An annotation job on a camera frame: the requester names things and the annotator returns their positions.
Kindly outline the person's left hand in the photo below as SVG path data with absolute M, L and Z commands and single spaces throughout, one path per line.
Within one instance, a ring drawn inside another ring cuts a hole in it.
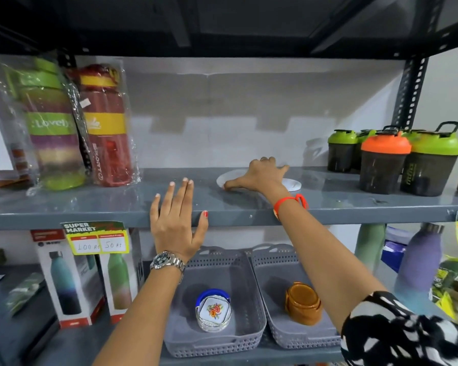
M 176 254 L 185 264 L 198 250 L 192 247 L 192 211 L 194 181 L 189 179 L 189 188 L 185 198 L 183 216 L 176 218 L 173 214 L 173 199 L 177 194 L 176 184 L 171 181 L 164 197 L 161 196 L 159 209 L 160 215 L 156 226 L 151 229 L 157 253 L 169 251 Z

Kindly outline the person's right hand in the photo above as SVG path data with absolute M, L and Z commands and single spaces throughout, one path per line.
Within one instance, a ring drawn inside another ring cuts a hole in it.
M 244 175 L 251 176 L 254 182 L 254 191 L 263 195 L 272 205 L 283 197 L 291 196 L 282 181 L 277 181 L 276 167 L 274 157 L 262 157 L 260 160 L 252 160 Z

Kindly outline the white plate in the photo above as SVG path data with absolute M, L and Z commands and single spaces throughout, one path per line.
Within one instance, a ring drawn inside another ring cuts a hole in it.
M 224 188 L 226 181 L 244 176 L 247 170 L 247 168 L 237 168 L 225 172 L 216 179 L 216 183 L 220 188 Z M 292 178 L 283 178 L 282 184 L 286 187 L 288 192 L 297 192 L 302 187 L 301 182 Z

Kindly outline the person's left forearm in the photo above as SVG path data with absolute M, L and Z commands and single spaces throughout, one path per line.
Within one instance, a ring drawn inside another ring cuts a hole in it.
M 182 273 L 152 270 L 92 366 L 159 366 L 165 327 Z

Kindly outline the person's right forearm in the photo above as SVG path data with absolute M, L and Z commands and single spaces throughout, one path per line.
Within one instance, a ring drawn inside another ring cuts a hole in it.
M 336 330 L 368 295 L 385 286 L 330 231 L 296 201 L 279 210 L 299 261 Z

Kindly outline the dark grey metal shelf rack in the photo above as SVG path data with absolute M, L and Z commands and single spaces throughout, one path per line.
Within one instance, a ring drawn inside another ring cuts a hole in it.
M 307 40 L 291 39 L 285 36 L 262 36 L 249 33 L 213 34 L 202 28 L 202 19 L 209 13 L 219 14 L 227 11 L 236 18 L 236 24 L 244 17 L 254 17 L 258 22 L 269 26 L 269 19 L 263 18 L 262 0 L 255 1 L 256 7 L 249 11 L 250 1 L 231 0 L 153 0 L 115 1 L 127 17 L 138 22 L 147 20 L 156 24 L 165 20 L 165 30 L 161 28 L 141 31 L 131 29 L 127 32 L 115 32 L 112 28 L 88 32 L 86 37 L 93 37 L 93 42 L 82 40 L 85 28 L 67 25 L 65 0 L 56 7 L 54 0 L 42 0 L 47 16 L 42 17 L 33 6 L 26 6 L 19 0 L 0 0 L 0 54 L 24 53 L 35 55 L 59 49 L 60 55 L 120 55 L 144 57 L 156 63 L 156 59 L 283 59 L 283 62 L 300 59 L 303 63 L 316 60 L 318 67 L 345 67 L 345 63 L 374 60 L 393 63 L 405 61 L 403 80 L 397 92 L 393 120 L 399 124 L 407 122 L 406 110 L 411 110 L 410 121 L 414 119 L 416 106 L 412 105 L 413 91 L 420 95 L 420 61 L 458 48 L 458 0 L 419 0 L 414 9 L 412 34 L 403 38 L 388 37 L 349 37 L 349 23 L 357 20 L 358 25 L 369 23 L 367 20 L 384 10 L 396 0 L 344 0 L 336 1 L 336 7 L 328 11 L 320 9 L 320 24 L 309 34 Z M 52 192 L 46 196 L 26 196 L 26 192 L 11 189 L 0 191 L 0 231 L 58 228 L 60 222 L 83 221 L 91 217 L 112 218 L 123 221 L 128 227 L 148 228 L 148 206 L 150 200 L 127 200 L 129 196 L 140 195 L 140 191 L 155 193 L 161 186 L 155 177 L 153 181 L 142 181 L 141 186 L 134 186 L 133 192 L 122 195 L 115 188 L 95 189 L 86 187 L 86 196 L 81 196 L 78 207 L 67 207 L 66 202 L 76 196 L 75 192 Z M 260 196 L 237 196 L 230 192 L 215 191 L 215 186 L 208 178 L 196 181 L 196 206 L 193 220 L 198 221 L 202 210 L 208 210 L 209 221 L 214 227 L 269 226 L 277 222 L 273 210 Z M 338 205 L 338 195 L 351 191 L 346 186 L 339 191 L 317 191 L 304 185 L 304 196 L 310 202 L 310 212 L 324 224 L 356 223 L 413 223 L 413 222 L 453 222 L 458 212 L 458 194 L 446 192 L 444 196 L 379 196 L 359 194 L 358 204 Z

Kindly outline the green lid shaker bottle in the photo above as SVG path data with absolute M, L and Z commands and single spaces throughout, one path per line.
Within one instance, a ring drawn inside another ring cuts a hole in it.
M 354 146 L 353 150 L 353 156 L 352 156 L 352 169 L 356 171 L 361 170 L 361 162 L 362 162 L 362 151 L 361 151 L 361 146 L 364 141 L 367 140 L 367 138 L 374 136 L 376 134 L 377 130 L 375 129 L 366 129 L 366 130 L 361 130 L 357 136 L 357 143 Z
M 402 137 L 406 138 L 410 144 L 420 137 L 421 133 L 426 131 L 425 129 L 404 129 L 402 131 Z
M 352 169 L 353 153 L 358 143 L 356 132 L 353 130 L 336 129 L 328 137 L 328 163 L 330 172 L 347 173 Z
M 400 191 L 417 196 L 440 196 L 458 159 L 458 121 L 444 121 L 424 131 L 406 157 Z

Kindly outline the boxed green pink bottle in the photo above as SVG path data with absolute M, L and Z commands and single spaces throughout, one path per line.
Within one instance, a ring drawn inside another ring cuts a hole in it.
M 112 324 L 122 319 L 146 280 L 139 229 L 130 228 L 127 239 L 129 252 L 99 256 Z

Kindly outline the floral coaster set blue holder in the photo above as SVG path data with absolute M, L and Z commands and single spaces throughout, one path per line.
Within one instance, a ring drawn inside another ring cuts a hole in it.
M 203 291 L 197 298 L 196 320 L 202 331 L 217 333 L 223 331 L 232 319 L 229 294 L 218 288 Z

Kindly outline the red bottle in plastic wrap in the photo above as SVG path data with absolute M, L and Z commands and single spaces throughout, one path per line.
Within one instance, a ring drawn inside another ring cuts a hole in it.
M 129 116 L 120 71 L 113 65 L 97 63 L 73 68 L 69 77 L 79 92 L 94 182 L 102 187 L 133 183 Z

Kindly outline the green metal bottle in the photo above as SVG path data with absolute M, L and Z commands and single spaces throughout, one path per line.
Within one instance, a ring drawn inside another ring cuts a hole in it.
M 354 255 L 374 274 L 384 247 L 386 224 L 363 223 L 360 226 Z

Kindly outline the stack of amber glass bowls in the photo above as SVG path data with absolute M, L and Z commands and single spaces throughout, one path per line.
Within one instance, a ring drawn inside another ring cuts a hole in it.
M 312 287 L 294 282 L 286 291 L 285 310 L 294 322 L 314 326 L 322 319 L 323 305 Z

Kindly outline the green bottle in plastic wrap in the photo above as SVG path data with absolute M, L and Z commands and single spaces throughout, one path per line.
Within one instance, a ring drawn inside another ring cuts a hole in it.
M 5 63 L 2 67 L 8 92 L 24 119 L 40 184 L 51 191 L 85 184 L 73 107 L 58 65 L 35 57 L 21 67 Z

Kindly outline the green yellow packet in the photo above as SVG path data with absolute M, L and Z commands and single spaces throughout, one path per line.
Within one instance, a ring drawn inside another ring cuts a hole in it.
M 458 257 L 443 256 L 429 298 L 458 324 Z

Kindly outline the black white patterned sleeve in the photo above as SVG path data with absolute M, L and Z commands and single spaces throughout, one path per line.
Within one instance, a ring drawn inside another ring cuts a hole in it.
M 348 366 L 458 366 L 458 324 L 376 291 L 344 321 L 340 347 Z

